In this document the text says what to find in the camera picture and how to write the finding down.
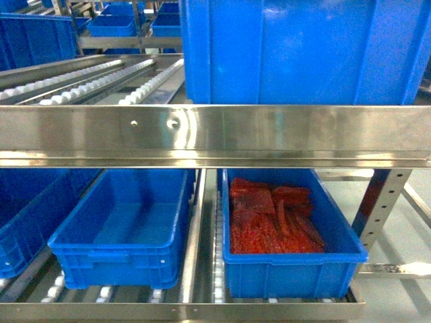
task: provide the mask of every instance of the perforated metal post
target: perforated metal post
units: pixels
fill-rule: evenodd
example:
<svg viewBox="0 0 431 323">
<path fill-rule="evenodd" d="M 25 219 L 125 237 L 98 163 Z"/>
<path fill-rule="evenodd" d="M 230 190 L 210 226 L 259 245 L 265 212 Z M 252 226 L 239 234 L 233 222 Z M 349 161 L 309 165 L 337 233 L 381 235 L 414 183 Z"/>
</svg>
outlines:
<svg viewBox="0 0 431 323">
<path fill-rule="evenodd" d="M 411 170 L 375 170 L 352 224 L 367 250 L 375 243 Z"/>
</svg>

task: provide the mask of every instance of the metal frame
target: metal frame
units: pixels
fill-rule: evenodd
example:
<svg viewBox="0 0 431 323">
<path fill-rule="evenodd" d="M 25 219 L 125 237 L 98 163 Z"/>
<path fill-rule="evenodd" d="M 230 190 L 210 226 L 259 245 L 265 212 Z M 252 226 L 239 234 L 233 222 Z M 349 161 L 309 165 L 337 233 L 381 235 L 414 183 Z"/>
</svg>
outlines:
<svg viewBox="0 0 431 323">
<path fill-rule="evenodd" d="M 0 87 L 25 84 L 53 73 L 66 73 L 116 58 L 99 55 L 6 72 L 0 74 Z M 125 66 L 153 58 L 160 70 L 181 55 L 121 58 Z M 406 183 L 411 169 L 431 166 L 431 139 L 427 136 L 431 106 L 159 105 L 181 94 L 183 75 L 183 70 L 175 73 L 153 92 L 145 101 L 152 106 L 0 107 L 0 167 L 202 168 L 185 263 L 176 291 L 149 291 L 147 303 L 113 303 L 117 288 L 105 286 L 93 303 L 63 303 L 62 294 L 67 290 L 59 273 L 46 290 L 48 299 L 43 301 L 46 303 L 22 302 L 35 282 L 46 275 L 46 268 L 55 262 L 50 252 L 44 250 L 18 278 L 0 281 L 3 302 L 0 320 L 348 320 L 360 317 L 365 302 L 354 283 L 343 299 L 230 299 L 223 288 L 222 215 L 216 190 L 207 195 L 211 196 L 211 211 L 206 207 L 208 199 L 204 194 L 211 192 L 205 187 L 206 174 L 211 171 L 208 168 L 362 168 L 319 175 L 323 180 L 332 181 L 370 180 L 354 221 L 354 228 L 368 249 L 400 194 L 431 225 L 430 208 Z M 134 88 L 138 81 L 129 80 L 128 86 Z M 384 129 L 382 118 L 388 120 Z M 283 131 L 276 127 L 280 119 L 284 121 Z M 209 264 L 198 257 L 205 253 L 211 254 Z M 365 264 L 358 275 L 430 278 L 429 266 Z M 203 268 L 210 270 L 206 278 L 201 275 Z M 208 291 L 207 294 L 200 296 L 202 290 Z M 172 293 L 177 293 L 174 301 Z"/>
<path fill-rule="evenodd" d="M 156 12 L 156 2 L 158 0 L 144 0 L 146 2 L 154 2 L 154 10 Z M 141 54 L 145 54 L 145 48 L 170 48 L 175 47 L 179 50 L 183 47 L 181 38 L 179 37 L 147 37 L 147 31 L 143 32 L 139 21 L 139 10 L 137 6 L 138 0 L 114 0 L 113 2 L 131 2 L 133 8 L 133 18 L 135 21 L 136 36 L 133 37 L 90 37 L 87 35 L 78 36 L 75 23 L 75 14 L 90 10 L 91 16 L 95 17 L 96 10 L 94 4 L 101 3 L 100 0 L 79 0 L 73 7 L 71 0 L 67 0 L 66 8 L 61 6 L 61 0 L 52 0 L 54 10 L 57 15 L 70 15 L 72 18 L 72 26 L 78 44 L 78 50 L 81 55 L 84 54 L 85 48 L 139 48 Z"/>
</svg>

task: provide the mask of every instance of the empty blue crate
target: empty blue crate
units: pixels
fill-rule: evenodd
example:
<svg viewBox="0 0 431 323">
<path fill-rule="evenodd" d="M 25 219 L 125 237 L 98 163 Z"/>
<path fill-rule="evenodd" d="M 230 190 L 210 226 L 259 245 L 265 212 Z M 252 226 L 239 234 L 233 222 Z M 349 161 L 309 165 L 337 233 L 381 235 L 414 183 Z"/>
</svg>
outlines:
<svg viewBox="0 0 431 323">
<path fill-rule="evenodd" d="M 85 32 L 91 20 L 92 20 L 91 18 L 76 17 L 75 23 L 76 23 L 77 33 L 82 34 L 83 32 Z"/>
<path fill-rule="evenodd" d="M 137 8 L 139 12 L 139 22 L 140 24 L 143 24 L 146 21 L 145 13 L 143 11 L 145 9 L 145 5 L 138 3 Z M 133 6 L 130 3 L 108 5 L 100 15 L 127 15 L 134 19 Z"/>
<path fill-rule="evenodd" d="M 158 15 L 151 27 L 154 37 L 181 37 L 179 15 Z"/>
<path fill-rule="evenodd" d="M 429 0 L 180 0 L 196 104 L 413 104 Z"/>
<path fill-rule="evenodd" d="M 99 15 L 88 24 L 93 37 L 136 36 L 135 22 L 128 15 Z"/>
<path fill-rule="evenodd" d="M 176 285 L 194 170 L 108 170 L 48 244 L 68 288 Z"/>
<path fill-rule="evenodd" d="M 70 17 L 0 14 L 0 71 L 75 58 Z"/>
<path fill-rule="evenodd" d="M 42 4 L 45 8 L 52 8 L 53 7 L 53 1 L 52 0 L 42 0 Z M 66 0 L 61 0 L 61 5 L 63 7 L 66 6 Z"/>
<path fill-rule="evenodd" d="M 98 170 L 0 170 L 0 278 L 19 275 L 76 206 Z"/>
<path fill-rule="evenodd" d="M 0 12 L 4 13 L 12 13 L 27 6 L 27 0 L 0 0 Z"/>
<path fill-rule="evenodd" d="M 157 11 L 158 15 L 164 15 L 164 14 L 179 14 L 180 8 L 177 2 L 165 2 L 162 4 L 160 9 Z"/>
</svg>

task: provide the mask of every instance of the crate handle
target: crate handle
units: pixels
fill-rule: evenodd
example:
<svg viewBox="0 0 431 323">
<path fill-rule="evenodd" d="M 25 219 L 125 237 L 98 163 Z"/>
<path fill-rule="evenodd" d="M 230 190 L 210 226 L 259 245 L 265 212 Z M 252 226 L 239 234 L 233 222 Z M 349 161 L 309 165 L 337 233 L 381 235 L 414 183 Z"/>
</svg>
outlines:
<svg viewBox="0 0 431 323">
<path fill-rule="evenodd" d="M 129 262 L 130 257 L 128 254 L 118 254 L 106 252 L 103 250 L 95 250 L 88 254 L 93 262 Z"/>
</svg>

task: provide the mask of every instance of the metal rod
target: metal rod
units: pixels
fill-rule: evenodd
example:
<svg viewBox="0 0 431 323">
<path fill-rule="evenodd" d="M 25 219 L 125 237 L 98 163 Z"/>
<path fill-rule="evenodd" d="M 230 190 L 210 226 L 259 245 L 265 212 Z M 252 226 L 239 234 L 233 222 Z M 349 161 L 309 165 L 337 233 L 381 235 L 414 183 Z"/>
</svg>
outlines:
<svg viewBox="0 0 431 323">
<path fill-rule="evenodd" d="M 52 253 L 49 247 L 44 247 L 32 263 L 28 265 L 27 269 L 0 297 L 0 303 L 12 303 L 17 301 L 51 256 Z"/>
<path fill-rule="evenodd" d="M 431 208 L 422 200 L 419 194 L 410 186 L 405 183 L 404 189 L 401 191 L 405 199 L 410 203 L 414 210 L 418 213 L 426 225 L 431 228 Z"/>
<path fill-rule="evenodd" d="M 359 278 L 431 279 L 431 264 L 363 264 Z"/>
<path fill-rule="evenodd" d="M 375 170 L 352 224 L 367 250 L 371 249 L 391 213 L 411 170 Z"/>
<path fill-rule="evenodd" d="M 196 203 L 190 222 L 189 238 L 187 240 L 186 254 L 183 266 L 183 277 L 180 283 L 179 303 L 193 302 L 193 289 L 195 285 L 196 265 L 199 253 L 199 240 L 203 218 L 203 202 L 205 198 L 205 183 L 207 170 L 200 170 L 197 178 Z"/>
<path fill-rule="evenodd" d="M 353 172 L 322 172 L 317 171 L 320 179 L 325 182 L 367 182 L 372 178 L 374 170 L 355 170 Z"/>
</svg>

